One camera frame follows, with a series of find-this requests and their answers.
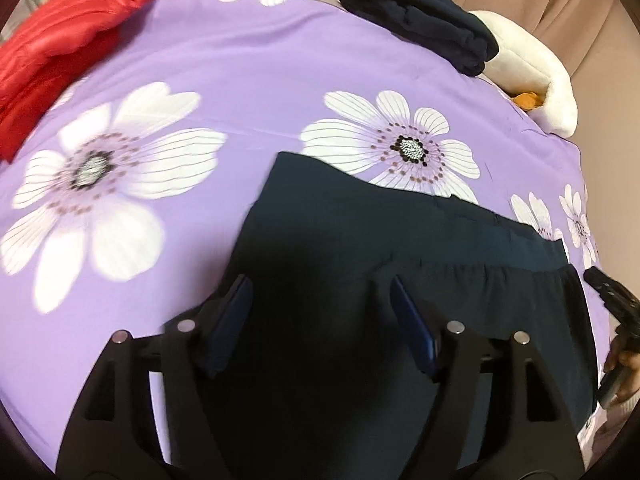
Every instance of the orange object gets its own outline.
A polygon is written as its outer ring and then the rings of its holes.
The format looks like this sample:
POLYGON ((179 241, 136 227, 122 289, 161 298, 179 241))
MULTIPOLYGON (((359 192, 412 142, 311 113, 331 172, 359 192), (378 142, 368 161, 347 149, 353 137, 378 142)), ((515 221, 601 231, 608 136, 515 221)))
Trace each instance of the orange object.
POLYGON ((535 92, 526 92, 524 94, 516 95, 511 100, 514 104, 526 112, 540 108, 544 104, 544 99, 535 92))

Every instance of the floral bedsheet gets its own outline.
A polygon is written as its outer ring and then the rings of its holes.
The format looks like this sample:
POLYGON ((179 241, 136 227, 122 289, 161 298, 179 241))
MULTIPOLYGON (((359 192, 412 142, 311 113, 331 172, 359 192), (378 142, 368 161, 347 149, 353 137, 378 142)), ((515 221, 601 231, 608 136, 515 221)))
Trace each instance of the floral bedsheet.
POLYGON ((0 173, 0 398, 49 466, 111 333, 158 333, 215 290, 279 151, 598 263, 578 149, 428 50, 310 0, 158 0, 122 34, 0 173))

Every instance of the white fluffy cushion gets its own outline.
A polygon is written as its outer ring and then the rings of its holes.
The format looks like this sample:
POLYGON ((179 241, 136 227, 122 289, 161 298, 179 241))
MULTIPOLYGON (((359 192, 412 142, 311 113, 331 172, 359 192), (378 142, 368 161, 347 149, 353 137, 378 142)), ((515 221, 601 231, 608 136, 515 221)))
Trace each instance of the white fluffy cushion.
POLYGON ((545 99, 540 108, 527 112, 546 134, 571 137, 578 124, 569 73, 558 57, 540 40, 500 14, 474 10, 494 34, 500 52, 487 62, 484 75, 505 92, 535 92, 545 99))

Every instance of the navy folded clothing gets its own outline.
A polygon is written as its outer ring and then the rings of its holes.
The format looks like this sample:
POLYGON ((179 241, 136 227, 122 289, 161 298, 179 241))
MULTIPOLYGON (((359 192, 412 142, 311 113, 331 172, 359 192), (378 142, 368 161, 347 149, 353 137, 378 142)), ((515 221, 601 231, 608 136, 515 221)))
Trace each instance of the navy folded clothing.
POLYGON ((448 60, 460 73, 476 76, 498 54, 486 25, 451 0, 340 0, 361 18, 413 41, 448 60))
MULTIPOLYGON (((415 366, 391 277, 488 337, 529 333, 575 432, 594 409, 596 355, 562 242, 455 198, 374 186, 280 153, 220 283, 254 302, 228 367, 200 395, 220 452, 244 480, 397 480, 438 385, 415 366)), ((483 375, 461 466, 478 458, 483 375)))

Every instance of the red garment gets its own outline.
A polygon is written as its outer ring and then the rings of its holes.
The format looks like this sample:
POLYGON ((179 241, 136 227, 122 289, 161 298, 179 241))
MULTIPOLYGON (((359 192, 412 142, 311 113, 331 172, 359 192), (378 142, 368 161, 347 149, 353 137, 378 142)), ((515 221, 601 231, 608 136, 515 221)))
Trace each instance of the red garment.
POLYGON ((0 158, 11 162, 62 92, 113 51, 151 0, 49 0, 0 46, 0 158))

